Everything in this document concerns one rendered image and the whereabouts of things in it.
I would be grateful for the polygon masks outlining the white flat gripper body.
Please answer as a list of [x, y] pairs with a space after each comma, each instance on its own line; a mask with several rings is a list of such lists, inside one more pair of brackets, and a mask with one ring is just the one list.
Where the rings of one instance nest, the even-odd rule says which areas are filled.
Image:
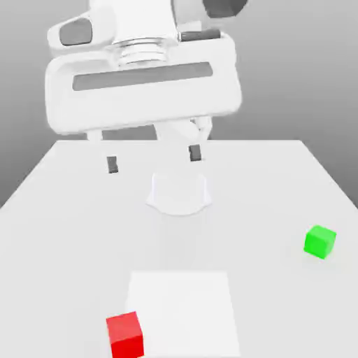
[[57, 57], [45, 72], [48, 124], [69, 135], [230, 115], [242, 102], [236, 59], [227, 34], [182, 42], [142, 68], [114, 69], [104, 51]]

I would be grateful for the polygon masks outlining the small green cube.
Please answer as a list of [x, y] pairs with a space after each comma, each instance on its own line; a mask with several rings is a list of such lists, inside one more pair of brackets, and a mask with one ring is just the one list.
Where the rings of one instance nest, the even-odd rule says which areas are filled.
[[313, 226], [306, 234], [303, 250], [325, 259], [334, 247], [336, 232], [320, 225]]

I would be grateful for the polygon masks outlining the small red cube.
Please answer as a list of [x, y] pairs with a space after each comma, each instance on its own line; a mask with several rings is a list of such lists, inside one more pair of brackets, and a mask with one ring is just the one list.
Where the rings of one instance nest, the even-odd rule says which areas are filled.
[[141, 358], [143, 332], [136, 312], [106, 318], [112, 358]]

